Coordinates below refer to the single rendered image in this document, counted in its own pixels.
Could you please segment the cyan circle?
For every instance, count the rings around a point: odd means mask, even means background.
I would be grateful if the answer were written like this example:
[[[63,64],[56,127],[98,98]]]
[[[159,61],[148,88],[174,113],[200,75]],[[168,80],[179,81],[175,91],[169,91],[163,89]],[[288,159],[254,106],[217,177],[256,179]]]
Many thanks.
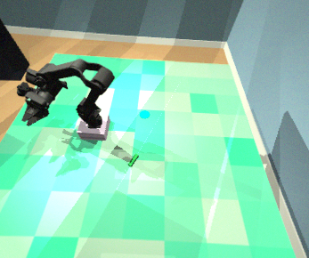
[[[148,118],[149,116],[150,116],[150,113],[146,110],[144,110],[140,113],[141,118]]]

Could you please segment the green rectangular post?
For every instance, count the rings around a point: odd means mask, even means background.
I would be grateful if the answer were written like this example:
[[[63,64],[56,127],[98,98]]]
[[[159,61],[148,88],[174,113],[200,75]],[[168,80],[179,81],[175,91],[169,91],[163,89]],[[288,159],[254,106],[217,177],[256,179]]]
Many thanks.
[[[128,163],[129,166],[132,166],[133,163],[135,162],[135,160],[139,157],[138,154],[135,153],[135,155],[133,156],[133,158],[131,159],[131,161]]]

